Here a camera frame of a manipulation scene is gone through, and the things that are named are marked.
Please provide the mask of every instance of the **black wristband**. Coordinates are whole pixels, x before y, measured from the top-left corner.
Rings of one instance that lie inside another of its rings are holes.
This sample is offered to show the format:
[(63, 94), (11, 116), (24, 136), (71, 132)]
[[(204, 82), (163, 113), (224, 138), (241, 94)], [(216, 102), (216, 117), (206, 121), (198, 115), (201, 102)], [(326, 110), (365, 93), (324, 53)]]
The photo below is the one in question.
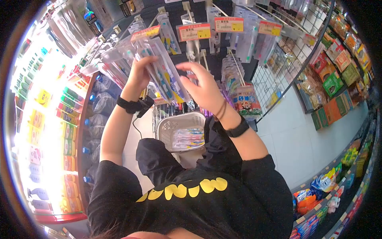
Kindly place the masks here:
[(240, 135), (244, 134), (244, 132), (247, 131), (247, 129), (249, 129), (249, 125), (244, 119), (244, 117), (243, 116), (240, 116), (240, 117), (241, 117), (241, 122), (236, 128), (225, 131), (227, 135), (231, 138), (237, 138)]
[(135, 114), (135, 112), (142, 110), (142, 104), (139, 101), (126, 101), (118, 96), (117, 105), (124, 108), (128, 114)]

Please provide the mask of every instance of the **orange box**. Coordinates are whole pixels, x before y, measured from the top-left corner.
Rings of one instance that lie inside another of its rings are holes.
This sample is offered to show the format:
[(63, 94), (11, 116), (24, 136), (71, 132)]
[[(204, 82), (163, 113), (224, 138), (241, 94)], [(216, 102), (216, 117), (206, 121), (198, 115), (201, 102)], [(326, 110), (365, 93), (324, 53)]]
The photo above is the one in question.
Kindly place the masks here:
[(326, 113), (326, 117), (328, 118), (329, 125), (342, 118), (341, 112), (337, 106), (337, 102), (335, 101), (335, 99), (332, 99), (326, 105), (324, 105), (324, 110)]

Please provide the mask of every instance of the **hand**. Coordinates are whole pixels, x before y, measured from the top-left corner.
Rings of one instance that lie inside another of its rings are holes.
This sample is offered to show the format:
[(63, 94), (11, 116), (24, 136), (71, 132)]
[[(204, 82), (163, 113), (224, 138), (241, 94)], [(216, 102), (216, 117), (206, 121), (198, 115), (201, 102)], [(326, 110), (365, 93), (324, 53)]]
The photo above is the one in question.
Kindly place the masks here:
[(190, 70), (194, 73), (194, 75), (187, 76), (199, 80), (199, 86), (184, 76), (180, 77), (180, 81), (198, 105), (216, 115), (225, 104), (225, 99), (213, 76), (201, 64), (195, 62), (183, 62), (177, 64), (176, 68), (182, 71)]
[(131, 88), (140, 95), (150, 81), (150, 75), (146, 70), (146, 66), (157, 60), (157, 56), (144, 57), (139, 61), (134, 59), (125, 88)]

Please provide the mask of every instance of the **person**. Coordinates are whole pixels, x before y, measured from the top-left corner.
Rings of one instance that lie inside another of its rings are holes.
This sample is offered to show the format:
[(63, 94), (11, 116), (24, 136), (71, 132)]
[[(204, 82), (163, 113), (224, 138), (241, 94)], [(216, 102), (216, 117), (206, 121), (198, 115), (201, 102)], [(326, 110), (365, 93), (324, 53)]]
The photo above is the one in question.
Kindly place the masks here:
[[(149, 83), (145, 69), (157, 57), (134, 61), (120, 97), (137, 101)], [(256, 132), (229, 137), (242, 117), (221, 95), (200, 64), (176, 65), (192, 71), (184, 87), (215, 116), (206, 119), (205, 148), (196, 168), (183, 169), (163, 142), (139, 141), (136, 160), (154, 188), (142, 195), (137, 177), (122, 166), (133, 114), (117, 105), (106, 123), (100, 163), (87, 215), (92, 238), (214, 239), (289, 238), (293, 227), (291, 192)]]

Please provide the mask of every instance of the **dark hair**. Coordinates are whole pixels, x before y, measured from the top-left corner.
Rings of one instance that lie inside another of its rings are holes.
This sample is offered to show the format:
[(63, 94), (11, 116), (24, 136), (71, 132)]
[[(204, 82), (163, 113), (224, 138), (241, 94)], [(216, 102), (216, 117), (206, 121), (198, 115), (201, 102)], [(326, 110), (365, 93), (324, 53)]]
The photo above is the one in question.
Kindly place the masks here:
[[(231, 228), (231, 226), (229, 226), (226, 223), (216, 223), (214, 226), (204, 224), (203, 228), (198, 225), (191, 225), (188, 230), (205, 239), (240, 238), (240, 236)], [(114, 223), (114, 225), (110, 229), (107, 229), (106, 231), (101, 232), (98, 235), (94, 235), (92, 232), (89, 239), (121, 239), (126, 236), (127, 235), (120, 230), (119, 225)]]

